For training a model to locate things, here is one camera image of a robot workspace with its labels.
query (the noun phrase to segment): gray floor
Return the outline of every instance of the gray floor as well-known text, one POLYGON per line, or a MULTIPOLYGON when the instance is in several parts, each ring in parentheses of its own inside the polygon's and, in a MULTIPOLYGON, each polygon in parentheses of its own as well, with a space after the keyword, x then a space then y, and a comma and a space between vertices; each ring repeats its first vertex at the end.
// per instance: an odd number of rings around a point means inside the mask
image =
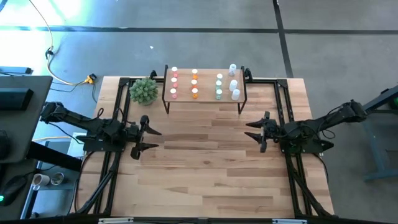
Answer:
MULTIPOLYGON (((271 0, 35 2, 51 25, 276 28, 271 0)), ((286 29, 398 29, 398 1, 394 0, 279 0, 279 4, 286 29)), ((1 25, 44 24, 27 1, 10 0, 0 12, 1 25)), ((44 58, 50 44, 47 32, 0 31, 0 37, 2 65, 28 66, 35 75, 48 74, 44 58)), ((350 99, 366 103, 398 82, 398 35, 286 38, 294 77, 305 79, 314 117, 350 99)), ((162 71, 166 63, 219 68, 233 62, 251 68, 255 77, 286 77, 277 34, 55 32, 54 41, 58 52, 52 70, 70 82, 91 73, 100 77, 148 75, 152 69, 162 71)), ((60 85, 53 88, 70 89, 60 85)), ((95 113, 90 86, 79 86, 73 93, 51 91, 48 100, 61 101, 87 116, 95 113)), ((397 126, 391 124, 395 120, 396 116, 384 115, 370 119, 376 135, 384 137, 382 150, 396 149, 397 126), (382 131, 386 123, 388 133, 382 131)), ((66 124, 61 127, 69 133, 79 131, 66 124)), ((363 181, 363 176, 376 168, 363 127, 342 124, 333 130, 337 133, 335 147, 325 153, 325 161, 335 213, 397 223, 398 179, 363 181)), ((55 135, 63 134, 39 124, 35 138, 55 135)), ((398 159, 394 153, 392 165, 398 159)))

